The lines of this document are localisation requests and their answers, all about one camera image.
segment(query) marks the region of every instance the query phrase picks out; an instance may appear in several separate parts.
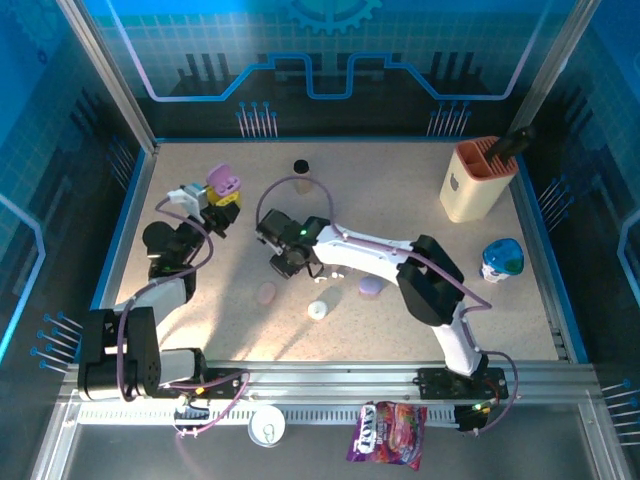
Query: pen holder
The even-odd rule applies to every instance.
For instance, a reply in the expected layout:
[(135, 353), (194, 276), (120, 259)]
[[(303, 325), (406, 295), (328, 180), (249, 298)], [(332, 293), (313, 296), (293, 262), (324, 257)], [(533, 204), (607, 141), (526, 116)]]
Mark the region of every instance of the pen holder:
[(490, 163), (485, 160), (484, 153), (497, 140), (482, 137), (456, 145), (440, 190), (440, 201), (452, 222), (484, 218), (518, 173), (515, 157), (506, 165), (497, 157)]

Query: black bottle cap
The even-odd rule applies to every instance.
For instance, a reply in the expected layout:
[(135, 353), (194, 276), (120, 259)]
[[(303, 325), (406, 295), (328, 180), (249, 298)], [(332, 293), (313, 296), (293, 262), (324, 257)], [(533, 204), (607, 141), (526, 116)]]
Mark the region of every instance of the black bottle cap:
[(296, 160), (293, 163), (293, 171), (298, 175), (304, 175), (309, 172), (309, 162), (306, 160)]

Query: wooden floor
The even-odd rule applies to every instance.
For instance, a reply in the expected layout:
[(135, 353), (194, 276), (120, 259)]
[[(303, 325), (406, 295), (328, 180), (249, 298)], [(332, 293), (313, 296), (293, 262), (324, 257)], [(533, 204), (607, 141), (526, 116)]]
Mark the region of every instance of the wooden floor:
[[(256, 204), (271, 183), (292, 173), (296, 159), (304, 158), (331, 191), (340, 225), (398, 240), (428, 234), (443, 246), (464, 273), (465, 284), (493, 304), (488, 312), (470, 315), (483, 348), (503, 350), (516, 359), (557, 359), (531, 266), (525, 263), (522, 275), (499, 285), (478, 274), (482, 250), (492, 241), (513, 237), (525, 247), (508, 189), (489, 215), (477, 222), (454, 224), (440, 204), (440, 186), (453, 147), (449, 143), (165, 144), (118, 301), (147, 281), (149, 261), (142, 231), (152, 221), (165, 220), (154, 206), (181, 184), (204, 184), (210, 168), (227, 163), (242, 180), (243, 210), (225, 240), (213, 237), (214, 259), (198, 272), (194, 298), (158, 327), (163, 348), (200, 347), (210, 360), (442, 359), (435, 336), (407, 312), (397, 287), (389, 284), (378, 299), (365, 300), (358, 294), (361, 273), (315, 284), (303, 273), (284, 280), (269, 266), (272, 251), (255, 239)], [(327, 201), (318, 188), (300, 196), (292, 184), (274, 190), (263, 214), (270, 207), (300, 221), (309, 215), (328, 215)], [(176, 225), (170, 219), (168, 223)], [(274, 282), (278, 291), (276, 300), (264, 307), (255, 297), (267, 281)], [(307, 306), (318, 298), (326, 300), (331, 311), (314, 321), (307, 316)]]

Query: candy bag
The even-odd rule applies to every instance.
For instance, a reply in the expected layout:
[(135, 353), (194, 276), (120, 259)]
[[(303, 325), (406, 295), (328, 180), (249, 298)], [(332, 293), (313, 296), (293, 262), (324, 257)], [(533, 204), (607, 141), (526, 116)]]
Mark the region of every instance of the candy bag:
[(391, 463), (420, 468), (427, 407), (369, 402), (360, 410), (349, 462)]

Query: white bottle cap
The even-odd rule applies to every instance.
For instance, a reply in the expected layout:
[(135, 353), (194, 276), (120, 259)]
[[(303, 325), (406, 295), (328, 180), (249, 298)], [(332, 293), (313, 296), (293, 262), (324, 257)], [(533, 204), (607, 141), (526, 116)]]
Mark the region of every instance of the white bottle cap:
[(307, 314), (313, 320), (322, 320), (327, 316), (329, 312), (329, 307), (326, 303), (321, 300), (316, 300), (315, 302), (311, 302), (309, 307), (307, 308)]

